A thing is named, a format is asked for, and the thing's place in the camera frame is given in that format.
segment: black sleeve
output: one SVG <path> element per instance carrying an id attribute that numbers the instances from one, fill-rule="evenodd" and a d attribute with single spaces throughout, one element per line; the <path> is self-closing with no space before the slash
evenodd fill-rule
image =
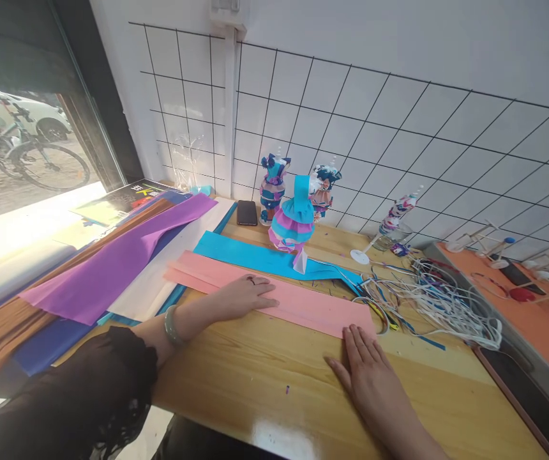
<path id="1" fill-rule="evenodd" d="M 0 459 L 108 458 L 140 433 L 156 363 L 130 329 L 88 340 L 0 407 Z"/>

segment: white car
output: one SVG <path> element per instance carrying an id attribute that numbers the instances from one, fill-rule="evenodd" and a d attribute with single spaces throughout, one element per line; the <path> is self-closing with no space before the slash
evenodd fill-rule
<path id="1" fill-rule="evenodd" d="M 52 105 L 38 102 L 32 99 L 15 96 L 0 91 L 1 98 L 7 98 L 10 102 L 15 102 L 20 107 L 29 110 L 30 118 L 33 122 L 28 123 L 22 118 L 21 122 L 32 135 L 44 136 L 48 141 L 66 140 L 68 133 L 72 132 L 66 114 L 62 109 L 57 109 Z M 16 112 L 17 110 L 11 105 L 9 110 Z M 0 128 L 4 130 L 12 125 L 13 118 L 8 113 L 6 107 L 0 101 Z"/>

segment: book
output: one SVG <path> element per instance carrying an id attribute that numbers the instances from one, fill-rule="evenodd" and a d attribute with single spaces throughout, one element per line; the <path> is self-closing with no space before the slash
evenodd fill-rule
<path id="1" fill-rule="evenodd" d="M 102 198 L 82 204 L 71 211 L 95 224 L 110 227 L 167 190 L 182 193 L 176 188 L 143 179 L 113 190 Z"/>

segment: pink paper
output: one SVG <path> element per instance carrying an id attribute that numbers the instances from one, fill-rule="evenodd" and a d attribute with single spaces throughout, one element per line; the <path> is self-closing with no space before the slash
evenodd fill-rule
<path id="1" fill-rule="evenodd" d="M 244 268 L 185 251 L 170 265 L 165 278 L 210 294 L 247 273 Z M 310 291 L 265 275 L 260 276 L 268 278 L 276 286 L 274 291 L 264 296 L 280 302 L 278 307 L 262 309 L 260 312 L 339 339 L 343 337 L 343 327 L 350 324 L 362 327 L 373 338 L 377 338 L 367 305 Z"/>
<path id="2" fill-rule="evenodd" d="M 92 325 L 148 264 L 164 232 L 199 218 L 216 204 L 204 194 L 193 196 L 112 240 L 83 263 L 19 296 L 36 308 Z"/>

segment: wooden table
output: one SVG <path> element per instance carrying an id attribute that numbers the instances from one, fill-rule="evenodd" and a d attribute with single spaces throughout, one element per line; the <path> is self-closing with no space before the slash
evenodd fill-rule
<path id="1" fill-rule="evenodd" d="M 264 227 L 237 226 L 235 215 L 223 235 L 271 246 Z M 366 244 L 365 236 L 317 225 L 306 251 L 314 259 L 361 272 L 366 266 L 354 262 L 349 251 Z M 403 262 L 390 252 L 371 249 L 368 255 L 392 265 Z M 393 279 L 389 270 L 375 271 Z M 342 282 L 285 280 L 352 297 Z M 181 302 L 202 295 L 188 289 Z M 418 332 L 431 329 L 417 314 L 407 317 Z M 380 329 L 374 313 L 373 320 Z M 470 348 L 448 335 L 432 338 L 447 350 L 394 331 L 380 343 L 422 423 L 445 451 L 460 459 L 548 458 Z M 213 325 L 174 356 L 161 371 L 153 403 L 283 457 L 388 457 L 323 359 L 342 353 L 340 339 L 252 312 Z"/>

